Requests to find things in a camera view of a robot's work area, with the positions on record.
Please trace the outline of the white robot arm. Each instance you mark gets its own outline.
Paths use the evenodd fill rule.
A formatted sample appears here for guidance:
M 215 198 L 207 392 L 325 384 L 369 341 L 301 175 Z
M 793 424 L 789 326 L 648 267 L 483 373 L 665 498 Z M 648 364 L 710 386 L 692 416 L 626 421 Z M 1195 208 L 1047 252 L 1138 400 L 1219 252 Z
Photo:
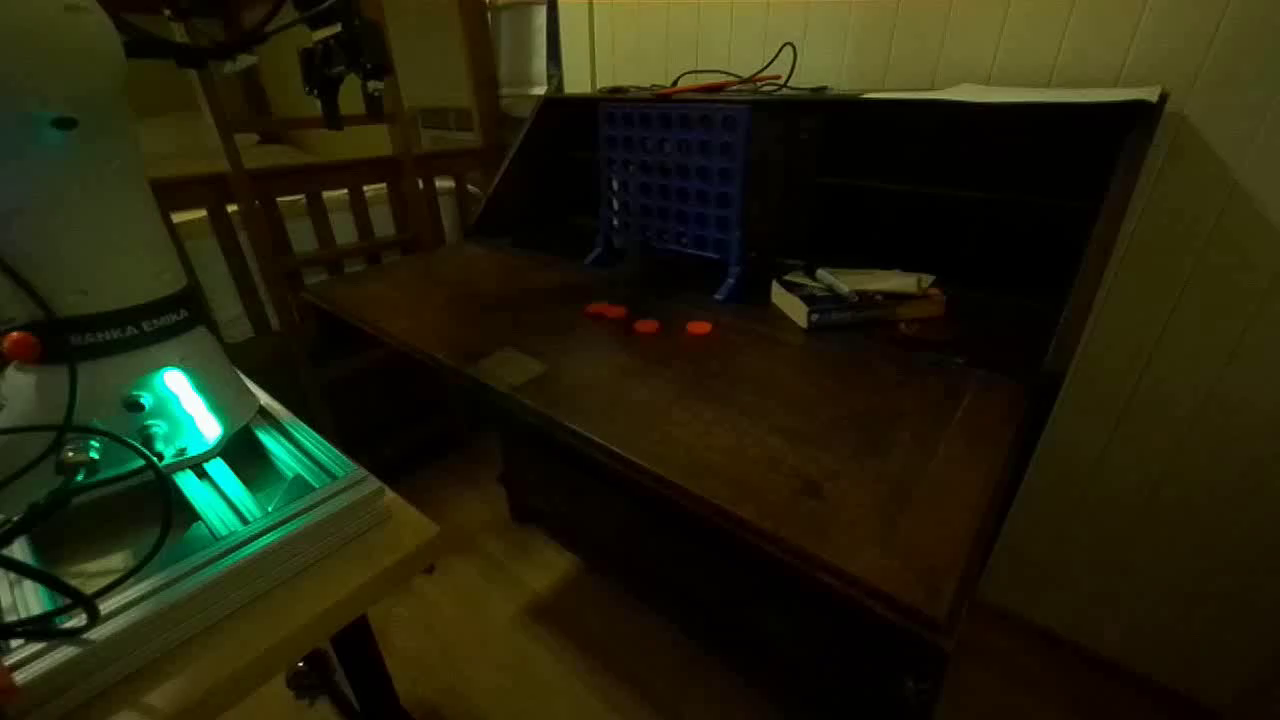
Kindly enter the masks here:
M 155 208 L 128 58 L 94 0 L 0 0 L 0 511 L 55 483 L 76 428 L 207 454 L 261 410 Z

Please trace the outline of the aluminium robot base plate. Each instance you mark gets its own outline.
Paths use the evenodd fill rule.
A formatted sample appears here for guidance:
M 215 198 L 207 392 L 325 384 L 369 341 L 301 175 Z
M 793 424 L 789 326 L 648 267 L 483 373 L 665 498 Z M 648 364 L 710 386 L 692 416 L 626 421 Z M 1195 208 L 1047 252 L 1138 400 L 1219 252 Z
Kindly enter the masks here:
M 382 521 L 382 489 L 277 400 L 221 452 L 164 454 L 119 439 L 102 466 L 8 557 L 80 589 L 94 620 L 28 576 L 5 576 L 5 620 L 61 613 L 62 640 L 13 635 L 17 716 L 61 716 L 285 589 Z

